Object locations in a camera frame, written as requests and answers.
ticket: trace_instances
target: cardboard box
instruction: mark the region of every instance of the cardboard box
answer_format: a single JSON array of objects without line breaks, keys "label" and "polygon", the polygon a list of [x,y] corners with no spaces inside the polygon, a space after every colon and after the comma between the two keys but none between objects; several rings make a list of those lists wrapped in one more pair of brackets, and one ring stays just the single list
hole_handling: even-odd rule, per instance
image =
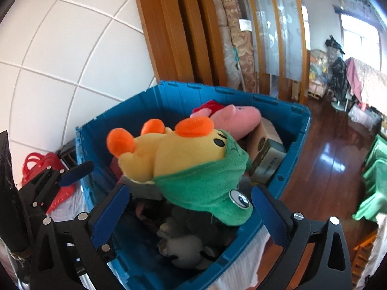
[{"label": "cardboard box", "polygon": [[252,181],[267,184],[277,171],[286,150],[273,124],[262,118],[247,139],[247,153],[252,162],[249,175]]},{"label": "cardboard box", "polygon": [[293,100],[299,101],[299,95],[301,93],[301,82],[293,81],[291,98]]}]

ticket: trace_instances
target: pink pig plush toy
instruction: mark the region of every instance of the pink pig plush toy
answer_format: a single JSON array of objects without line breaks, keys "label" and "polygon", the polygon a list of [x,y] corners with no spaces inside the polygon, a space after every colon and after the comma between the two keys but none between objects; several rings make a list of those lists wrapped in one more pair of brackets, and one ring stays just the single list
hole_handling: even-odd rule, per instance
[{"label": "pink pig plush toy", "polygon": [[209,117],[214,122],[215,129],[222,129],[236,140],[240,140],[254,130],[261,123],[261,113],[255,107],[238,107],[228,105],[223,107],[215,101],[209,101],[193,110],[193,117]]}]

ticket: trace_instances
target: red plastic bag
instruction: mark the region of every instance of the red plastic bag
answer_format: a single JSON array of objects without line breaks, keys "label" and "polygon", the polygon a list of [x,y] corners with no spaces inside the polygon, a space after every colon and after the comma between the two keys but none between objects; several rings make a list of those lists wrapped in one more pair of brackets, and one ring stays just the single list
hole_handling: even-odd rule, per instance
[{"label": "red plastic bag", "polygon": [[[34,162],[35,165],[29,169],[28,163]],[[30,153],[23,165],[23,179],[22,186],[31,181],[35,176],[37,176],[40,172],[46,169],[48,166],[51,166],[55,170],[65,169],[66,167],[62,164],[59,157],[55,153],[48,153],[43,156],[39,153]],[[53,202],[51,203],[47,214],[51,213],[55,208],[57,208],[61,203],[67,200],[73,193],[75,192],[74,184],[70,186],[66,186],[60,188],[59,192],[55,196]]]}]

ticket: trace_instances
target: green plush hood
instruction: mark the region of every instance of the green plush hood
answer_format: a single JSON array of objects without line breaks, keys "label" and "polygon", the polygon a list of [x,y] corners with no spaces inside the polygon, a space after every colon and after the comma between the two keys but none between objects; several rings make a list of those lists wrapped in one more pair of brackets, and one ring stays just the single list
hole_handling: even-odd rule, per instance
[{"label": "green plush hood", "polygon": [[224,224],[238,226],[250,217],[252,206],[239,208],[228,193],[237,188],[250,160],[229,133],[220,131],[227,137],[223,159],[158,176],[154,182],[172,204],[195,211],[208,211]]}]

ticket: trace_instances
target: wooden furniture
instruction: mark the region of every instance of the wooden furniture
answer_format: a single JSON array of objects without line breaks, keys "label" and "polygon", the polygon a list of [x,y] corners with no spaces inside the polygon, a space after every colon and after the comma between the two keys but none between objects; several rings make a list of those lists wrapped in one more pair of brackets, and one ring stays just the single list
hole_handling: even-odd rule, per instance
[{"label": "wooden furniture", "polygon": [[367,235],[356,247],[355,258],[352,261],[352,286],[356,287],[365,266],[370,257],[377,230]]},{"label": "wooden furniture", "polygon": [[136,0],[156,80],[227,86],[213,0]]},{"label": "wooden furniture", "polygon": [[309,80],[309,97],[313,97],[315,99],[320,99],[324,97],[327,91],[327,85],[315,80]]}]

